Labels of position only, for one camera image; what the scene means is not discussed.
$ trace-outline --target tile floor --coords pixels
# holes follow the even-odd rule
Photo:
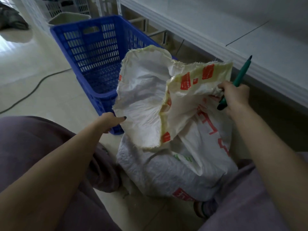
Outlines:
[[[56,42],[35,27],[23,5],[18,0],[8,1],[14,1],[13,7],[31,29],[0,31],[0,111],[27,95],[44,76],[70,68]],[[75,133],[98,117],[72,70],[47,78],[33,95],[0,117],[11,115],[40,116]],[[113,157],[120,141],[121,136],[111,134],[100,139]],[[114,193],[96,192],[123,231],[193,231],[203,223],[194,215],[191,203],[185,204],[190,213],[186,215],[167,199],[128,195],[123,187]]]
[[[14,7],[30,23],[31,30],[0,31],[0,111],[27,95],[44,76],[70,68],[54,40],[33,25],[18,0],[14,2]],[[182,58],[181,54],[187,58],[190,53],[181,50],[178,58]],[[194,54],[194,60],[207,59]],[[251,94],[252,106],[284,141],[295,150],[308,150],[308,142],[302,141],[308,137],[306,116],[269,98],[258,89],[252,89]],[[275,105],[267,105],[268,99]],[[8,115],[40,116],[73,132],[79,132],[98,116],[72,70],[46,79],[32,96],[0,117]],[[236,131],[233,137],[233,153],[236,157],[249,157]],[[104,134],[100,142],[115,157],[120,140],[121,136]],[[194,231],[203,223],[194,215],[190,202],[147,198],[138,193],[128,195],[124,188],[110,194],[96,192],[123,231]]]

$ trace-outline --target hand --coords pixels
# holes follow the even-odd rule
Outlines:
[[[103,127],[103,132],[106,134],[110,131],[112,127],[115,127],[116,125],[120,124],[121,122],[125,121],[126,117],[116,117],[113,113],[103,113],[98,118],[98,124],[100,127]]]
[[[225,90],[225,99],[228,107],[226,108],[227,114],[231,117],[241,108],[249,107],[249,87],[241,84],[236,87],[229,81],[223,81],[218,85],[219,88]]]

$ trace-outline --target blue plastic basket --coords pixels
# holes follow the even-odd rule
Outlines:
[[[159,46],[121,16],[53,26],[50,29],[98,115],[113,112],[121,61],[130,49]],[[120,125],[110,133],[120,135]]]

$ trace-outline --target forearm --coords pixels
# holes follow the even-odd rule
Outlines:
[[[54,230],[105,129],[94,122],[0,194],[2,230]]]
[[[308,230],[308,165],[250,107],[233,114],[273,202],[293,230]]]

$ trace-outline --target person's left hand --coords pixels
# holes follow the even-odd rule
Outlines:
[[[110,129],[121,122],[125,121],[126,117],[116,117],[113,113],[103,113],[98,118],[98,124],[103,127],[104,133],[108,133]]]

